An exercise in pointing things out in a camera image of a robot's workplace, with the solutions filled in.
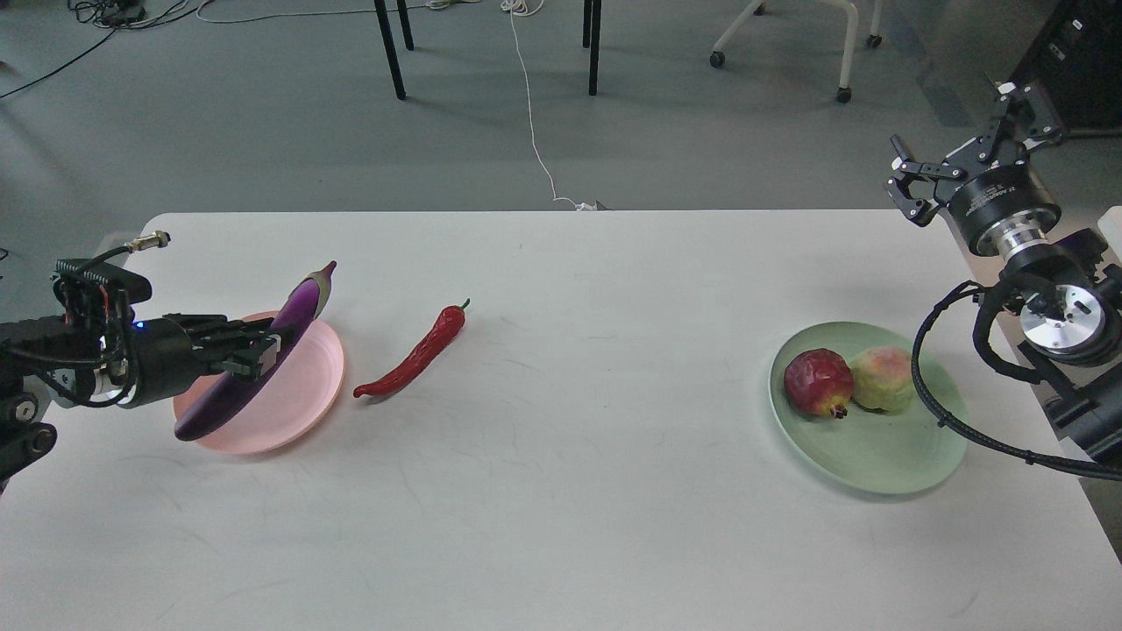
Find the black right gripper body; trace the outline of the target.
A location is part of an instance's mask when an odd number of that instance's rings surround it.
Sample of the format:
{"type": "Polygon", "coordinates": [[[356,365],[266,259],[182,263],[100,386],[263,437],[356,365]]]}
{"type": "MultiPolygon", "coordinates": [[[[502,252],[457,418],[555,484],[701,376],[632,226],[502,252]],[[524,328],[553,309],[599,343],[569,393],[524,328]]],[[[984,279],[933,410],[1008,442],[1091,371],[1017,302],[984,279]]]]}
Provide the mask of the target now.
{"type": "Polygon", "coordinates": [[[982,172],[962,184],[947,202],[971,254],[1005,257],[1014,246],[1005,236],[1017,226],[1049,232],[1061,219],[1061,208],[1026,161],[982,172]]]}

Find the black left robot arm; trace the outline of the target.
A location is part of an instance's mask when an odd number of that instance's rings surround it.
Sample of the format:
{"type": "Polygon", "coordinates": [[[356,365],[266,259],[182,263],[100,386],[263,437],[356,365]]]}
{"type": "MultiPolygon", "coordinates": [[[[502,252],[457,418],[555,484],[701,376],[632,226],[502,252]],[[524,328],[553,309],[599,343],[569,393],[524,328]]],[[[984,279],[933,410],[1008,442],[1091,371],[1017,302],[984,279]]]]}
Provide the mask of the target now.
{"type": "Polygon", "coordinates": [[[135,305],[151,298],[151,283],[111,263],[121,254],[165,247],[155,231],[91,259],[61,259],[53,273],[59,316],[3,326],[3,481],[47,455],[59,435],[39,419],[45,385],[70,408],[135,408],[188,391],[203,376],[229,374],[261,384],[295,342],[291,327],[269,318],[173,313],[148,321],[135,305]]]}

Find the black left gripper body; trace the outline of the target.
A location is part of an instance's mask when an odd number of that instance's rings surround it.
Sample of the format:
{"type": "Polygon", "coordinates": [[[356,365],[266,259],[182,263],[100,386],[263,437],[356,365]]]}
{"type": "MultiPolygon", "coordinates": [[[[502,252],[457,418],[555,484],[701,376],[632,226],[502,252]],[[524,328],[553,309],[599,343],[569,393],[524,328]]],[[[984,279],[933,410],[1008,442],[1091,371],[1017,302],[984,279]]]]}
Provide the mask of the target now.
{"type": "Polygon", "coordinates": [[[224,347],[211,336],[226,332],[228,324],[227,316],[191,313],[168,313],[135,323],[127,354],[131,386],[116,404],[151,404],[188,391],[202,376],[219,374],[224,347]]]}

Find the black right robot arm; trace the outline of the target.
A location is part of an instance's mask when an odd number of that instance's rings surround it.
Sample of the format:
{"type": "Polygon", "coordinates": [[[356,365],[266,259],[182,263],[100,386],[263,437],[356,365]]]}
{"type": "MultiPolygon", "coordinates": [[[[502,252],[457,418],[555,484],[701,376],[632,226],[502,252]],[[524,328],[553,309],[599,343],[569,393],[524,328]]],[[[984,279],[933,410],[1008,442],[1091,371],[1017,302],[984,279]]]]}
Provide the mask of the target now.
{"type": "Polygon", "coordinates": [[[937,423],[1026,464],[1084,479],[1119,481],[1119,267],[1105,264],[1106,240],[1082,229],[1058,241],[1048,234],[1061,207],[1031,167],[1038,149],[1067,136],[1045,86],[994,88],[985,127],[941,161],[917,161],[899,136],[885,191],[919,227],[945,212],[971,255],[1003,262],[997,283],[963,282],[923,320],[911,348],[911,379],[937,423]],[[990,369],[1054,399],[1046,415],[1082,458],[1038,454],[971,428],[939,402],[920,368],[920,351],[942,312],[964,299],[977,305],[971,342],[990,369]]]}

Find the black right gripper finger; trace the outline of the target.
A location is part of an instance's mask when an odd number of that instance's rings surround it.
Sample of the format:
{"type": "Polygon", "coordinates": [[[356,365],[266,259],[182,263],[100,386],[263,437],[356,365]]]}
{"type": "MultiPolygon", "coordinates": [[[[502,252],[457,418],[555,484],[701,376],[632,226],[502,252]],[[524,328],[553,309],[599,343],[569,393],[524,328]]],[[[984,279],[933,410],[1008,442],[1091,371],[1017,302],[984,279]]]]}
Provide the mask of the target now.
{"type": "Polygon", "coordinates": [[[959,170],[978,174],[997,167],[1026,165],[1039,149],[1069,139],[1069,128],[1039,80],[997,85],[994,111],[971,141],[962,145],[959,170]]]}
{"type": "Polygon", "coordinates": [[[883,182],[883,190],[905,220],[917,227],[927,227],[938,210],[946,205],[946,201],[936,196],[938,185],[942,182],[962,183],[967,172],[950,164],[916,161],[913,152],[896,132],[890,136],[889,141],[895,152],[895,159],[889,177],[883,182]]]}

